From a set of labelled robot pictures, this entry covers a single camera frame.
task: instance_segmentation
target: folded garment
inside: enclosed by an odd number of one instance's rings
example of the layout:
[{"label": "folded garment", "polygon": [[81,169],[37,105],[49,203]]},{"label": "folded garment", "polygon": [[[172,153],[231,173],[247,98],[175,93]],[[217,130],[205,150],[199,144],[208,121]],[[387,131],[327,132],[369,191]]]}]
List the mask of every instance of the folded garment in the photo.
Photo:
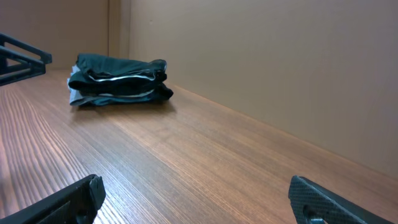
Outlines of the folded garment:
[{"label": "folded garment", "polygon": [[75,65],[72,67],[71,78],[68,79],[68,87],[70,90],[69,103],[72,106],[95,105],[104,106],[114,103],[144,103],[151,101],[165,101],[170,99],[173,91],[167,88],[163,83],[158,84],[155,88],[141,92],[136,95],[114,95],[112,93],[85,93],[70,87],[72,78],[81,73],[80,68]]},{"label": "folded garment", "polygon": [[68,86],[85,93],[139,95],[155,89],[167,79],[165,60],[141,62],[96,54],[79,54],[80,71],[72,75]]}]

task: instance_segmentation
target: black metal frame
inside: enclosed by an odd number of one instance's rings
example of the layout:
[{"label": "black metal frame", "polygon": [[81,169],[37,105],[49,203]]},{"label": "black metal frame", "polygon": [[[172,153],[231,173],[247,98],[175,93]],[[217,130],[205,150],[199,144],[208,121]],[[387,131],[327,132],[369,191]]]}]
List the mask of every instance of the black metal frame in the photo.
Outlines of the black metal frame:
[{"label": "black metal frame", "polygon": [[[5,47],[5,43],[32,52],[40,56],[40,60],[9,49]],[[7,59],[20,64],[9,66]],[[51,62],[51,54],[0,33],[0,86],[45,74],[45,65]]]}]

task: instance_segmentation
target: wood grain surface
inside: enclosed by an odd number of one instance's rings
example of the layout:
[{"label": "wood grain surface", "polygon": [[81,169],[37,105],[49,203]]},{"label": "wood grain surface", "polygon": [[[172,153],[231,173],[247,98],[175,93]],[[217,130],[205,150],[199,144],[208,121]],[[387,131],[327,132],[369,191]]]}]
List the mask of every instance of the wood grain surface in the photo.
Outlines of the wood grain surface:
[{"label": "wood grain surface", "polygon": [[398,222],[395,179],[170,84],[163,105],[72,108],[67,76],[0,88],[0,218],[97,174],[96,223],[295,223],[297,174]]}]

